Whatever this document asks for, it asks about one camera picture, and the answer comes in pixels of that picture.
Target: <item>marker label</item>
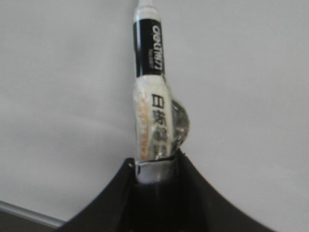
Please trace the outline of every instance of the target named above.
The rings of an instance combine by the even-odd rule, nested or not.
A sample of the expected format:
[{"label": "marker label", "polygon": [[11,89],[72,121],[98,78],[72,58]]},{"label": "marker label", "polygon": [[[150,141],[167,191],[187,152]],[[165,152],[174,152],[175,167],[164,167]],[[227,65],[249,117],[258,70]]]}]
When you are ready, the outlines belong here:
[{"label": "marker label", "polygon": [[134,89],[139,161],[170,156],[173,142],[171,95],[159,75],[138,78]]},{"label": "marker label", "polygon": [[137,77],[164,75],[162,28],[159,21],[142,19],[133,25]]}]

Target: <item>white marker cap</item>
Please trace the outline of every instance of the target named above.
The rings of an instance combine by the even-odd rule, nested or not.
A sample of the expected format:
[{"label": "white marker cap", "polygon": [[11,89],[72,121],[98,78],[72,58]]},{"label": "white marker cap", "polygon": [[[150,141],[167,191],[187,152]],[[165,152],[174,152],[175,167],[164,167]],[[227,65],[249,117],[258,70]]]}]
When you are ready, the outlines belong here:
[{"label": "white marker cap", "polygon": [[139,0],[134,14],[134,22],[147,18],[161,21],[158,10],[154,7],[152,0]]}]

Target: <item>marker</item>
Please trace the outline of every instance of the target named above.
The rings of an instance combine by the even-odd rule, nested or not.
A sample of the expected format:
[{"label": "marker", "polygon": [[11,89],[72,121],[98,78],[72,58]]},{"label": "marker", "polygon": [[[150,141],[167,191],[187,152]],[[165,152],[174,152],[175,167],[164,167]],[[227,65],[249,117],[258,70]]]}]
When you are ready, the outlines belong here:
[{"label": "marker", "polygon": [[171,160],[187,136],[189,120],[166,84],[161,18],[151,0],[139,1],[133,35],[137,178],[144,183],[158,182],[173,175]]}]

